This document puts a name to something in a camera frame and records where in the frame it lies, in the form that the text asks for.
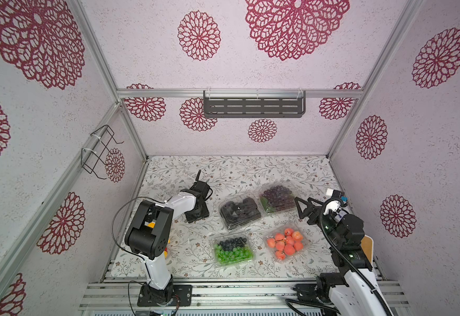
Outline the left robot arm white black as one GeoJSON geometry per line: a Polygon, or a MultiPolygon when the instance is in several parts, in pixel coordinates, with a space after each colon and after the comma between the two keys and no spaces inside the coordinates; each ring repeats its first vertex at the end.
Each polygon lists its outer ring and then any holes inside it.
{"type": "Polygon", "coordinates": [[[181,190],[167,201],[144,197],[136,210],[124,242],[132,254],[142,259],[147,272],[147,281],[139,292],[139,307],[178,308],[191,304],[193,287],[174,284],[164,251],[175,219],[185,216],[188,223],[193,223],[210,214],[206,200],[212,189],[200,180],[200,176],[201,172],[198,172],[190,188],[181,190]]]}

